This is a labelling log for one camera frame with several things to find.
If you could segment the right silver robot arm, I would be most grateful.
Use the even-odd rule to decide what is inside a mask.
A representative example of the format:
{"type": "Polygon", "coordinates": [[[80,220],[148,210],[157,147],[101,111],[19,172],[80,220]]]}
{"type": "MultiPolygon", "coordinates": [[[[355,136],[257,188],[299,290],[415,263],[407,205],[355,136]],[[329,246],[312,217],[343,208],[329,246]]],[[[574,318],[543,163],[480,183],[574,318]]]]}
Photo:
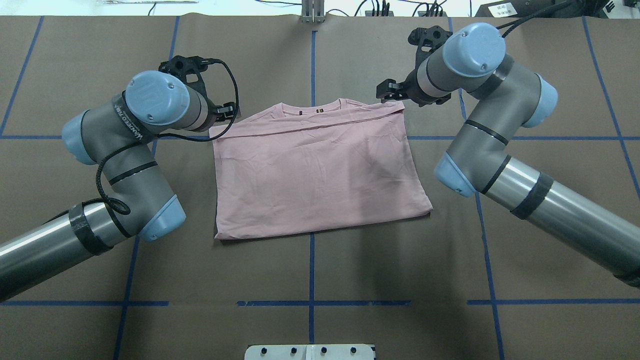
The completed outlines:
{"type": "Polygon", "coordinates": [[[477,101],[434,169],[439,182],[466,198],[486,196],[638,289],[639,227],[509,152],[512,142],[535,141],[518,132],[553,114],[557,89],[514,59],[506,35],[491,23],[455,32],[416,27],[407,43],[415,48],[412,71],[402,81],[380,82],[378,100],[425,107],[465,92],[477,101]]]}

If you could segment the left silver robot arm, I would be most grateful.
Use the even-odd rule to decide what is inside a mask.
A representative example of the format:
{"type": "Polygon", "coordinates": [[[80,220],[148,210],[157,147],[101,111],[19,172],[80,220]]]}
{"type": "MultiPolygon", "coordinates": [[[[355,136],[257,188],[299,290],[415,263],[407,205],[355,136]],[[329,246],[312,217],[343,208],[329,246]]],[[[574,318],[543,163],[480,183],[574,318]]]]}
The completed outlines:
{"type": "Polygon", "coordinates": [[[198,142],[202,133],[239,114],[237,81],[226,62],[176,55],[137,73],[122,92],[62,128],[67,151],[96,166],[98,196],[76,203],[1,246],[1,300],[137,237],[152,242],[186,220],[176,192],[149,148],[156,139],[198,142]]]}

